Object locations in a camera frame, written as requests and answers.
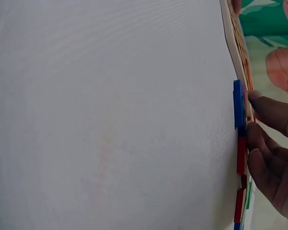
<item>hand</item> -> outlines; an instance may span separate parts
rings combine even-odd
[[[288,137],[288,104],[248,94],[255,117]],[[249,171],[258,189],[288,219],[288,149],[282,148],[256,123],[247,125]]]

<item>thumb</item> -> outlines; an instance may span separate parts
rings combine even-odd
[[[262,96],[258,91],[248,93],[258,120],[288,137],[288,104]]]

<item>plastic block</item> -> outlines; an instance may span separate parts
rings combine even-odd
[[[240,175],[246,175],[246,170],[247,170],[246,138],[245,137],[238,137],[237,173]]]
[[[240,230],[240,223],[235,223],[234,230]]]
[[[249,187],[248,187],[248,198],[246,201],[246,209],[250,208],[250,202],[251,202],[251,198],[252,198],[252,182],[249,182]]]
[[[248,188],[247,175],[241,175],[241,188]]]
[[[241,80],[234,81],[234,113],[235,113],[235,128],[244,127],[246,125],[245,116],[245,99]]]
[[[241,188],[237,191],[235,217],[234,217],[235,223],[241,223],[244,211],[245,196],[246,196],[246,189]]]

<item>blue block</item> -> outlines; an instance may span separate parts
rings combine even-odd
[[[240,80],[234,81],[233,96],[234,96],[235,128],[240,129],[240,137],[241,137],[245,135],[241,131],[244,130],[246,127],[246,118],[245,118],[245,100],[243,93],[243,85]]]
[[[241,223],[235,223],[234,230],[241,230],[240,226],[241,226]]]

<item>finger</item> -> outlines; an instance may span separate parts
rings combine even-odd
[[[249,153],[249,171],[257,188],[272,202],[278,190],[279,181],[267,168],[259,149]]]
[[[258,149],[261,152],[267,168],[280,180],[287,166],[281,158],[273,155],[274,150],[280,146],[257,123],[249,123],[247,126],[247,145],[249,151]]]
[[[255,122],[250,122],[247,125],[247,136],[250,136],[250,138],[248,138],[249,145],[251,147],[250,151],[252,149],[261,150],[260,144],[256,144],[256,142],[258,142],[258,138],[255,138],[255,140],[252,139],[253,133],[255,133],[255,135],[258,135],[261,133],[264,139],[264,143],[267,146],[267,148],[270,150],[270,152],[274,156],[288,163],[288,149],[281,147],[276,141],[270,138],[270,136],[263,130],[263,128],[260,127],[259,124]]]
[[[272,154],[278,158],[280,158],[282,161],[284,161],[285,163],[288,163],[288,149],[283,148],[283,147],[279,147],[279,148],[275,148],[272,151]]]
[[[258,120],[288,137],[288,104],[262,96],[257,91],[248,94]]]
[[[281,146],[275,142],[270,136],[260,127],[259,124],[255,122],[250,122],[247,124],[247,137],[249,141],[249,145],[255,145],[253,149],[259,148],[258,141],[262,141],[262,145],[266,145],[270,152],[272,152],[276,148],[280,148]]]

